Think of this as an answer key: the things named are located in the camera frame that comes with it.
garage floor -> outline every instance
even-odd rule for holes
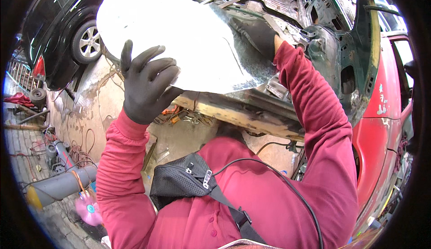
[[[105,149],[105,131],[111,121],[118,117],[124,101],[124,85],[113,72],[110,75],[110,61],[102,56],[95,64],[90,64],[79,84],[75,101],[66,93],[48,92],[48,108],[51,113],[47,119],[55,127],[57,137],[74,145],[82,145],[95,162]],[[160,162],[152,158],[142,172],[144,185],[149,192],[154,167],[178,159],[199,150],[202,144],[215,136],[217,126],[177,122],[173,126],[152,123],[148,131],[157,138],[153,155],[159,158],[166,148],[169,155]],[[289,140],[270,135],[252,137],[243,133],[244,139],[253,152],[257,152],[267,142],[288,143]],[[263,161],[278,171],[286,170],[287,176],[293,173],[293,152],[279,145],[269,145],[260,154]]]

black glove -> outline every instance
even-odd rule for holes
[[[265,58],[271,62],[275,56],[274,36],[277,33],[262,20],[240,21],[236,18],[229,24],[243,35]]]
[[[165,51],[154,46],[132,61],[133,42],[127,40],[121,52],[120,69],[124,76],[124,103],[126,115],[135,123],[149,124],[184,91],[169,84],[180,69],[175,59],[161,58],[149,62]]]

galvanized metal sheet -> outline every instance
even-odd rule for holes
[[[275,74],[272,62],[228,21],[224,10],[192,0],[104,0],[97,13],[97,28],[115,57],[128,39],[132,58],[164,45],[156,59],[172,57],[181,68],[172,85],[212,93],[254,88]]]

red long-sleeve shirt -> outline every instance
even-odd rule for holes
[[[352,127],[337,96],[304,58],[302,49],[284,42],[274,63],[306,132],[307,172],[303,181],[291,182],[313,208],[324,247],[343,246],[358,215]],[[217,248],[241,239],[227,206],[208,196],[174,201],[156,216],[144,195],[140,174],[147,127],[121,111],[106,132],[97,172],[97,202],[113,248]],[[259,158],[244,144],[226,137],[209,141],[198,154],[213,172],[235,159]],[[264,165],[240,161],[215,177],[227,199],[247,211],[268,245],[319,246],[310,212]]]

pink plastic object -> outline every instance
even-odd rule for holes
[[[77,198],[75,200],[75,208],[85,223],[94,227],[102,223],[99,205],[97,205],[93,197],[85,196],[84,198]]]

